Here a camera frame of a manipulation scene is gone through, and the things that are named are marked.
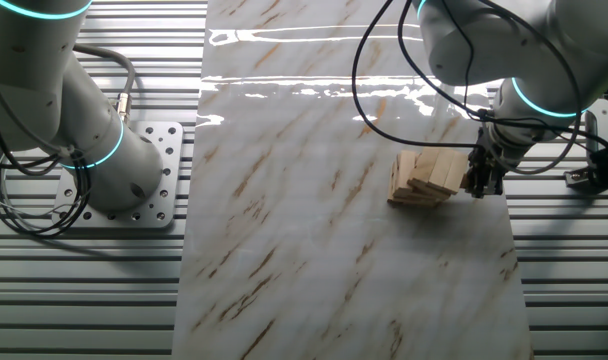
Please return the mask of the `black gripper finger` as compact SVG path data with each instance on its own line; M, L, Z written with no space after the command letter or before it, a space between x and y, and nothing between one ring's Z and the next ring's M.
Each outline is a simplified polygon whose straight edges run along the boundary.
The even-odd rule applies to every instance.
M473 164L466 173L465 191L474 198L502 195L504 169L488 164Z

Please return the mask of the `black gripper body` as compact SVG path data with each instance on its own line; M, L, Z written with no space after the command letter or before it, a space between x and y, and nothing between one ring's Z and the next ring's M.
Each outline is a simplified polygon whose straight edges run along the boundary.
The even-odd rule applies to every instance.
M488 126L478 128L477 140L473 150L468 155L471 169L488 167L501 173L509 171L508 163L502 157L503 149L493 142Z

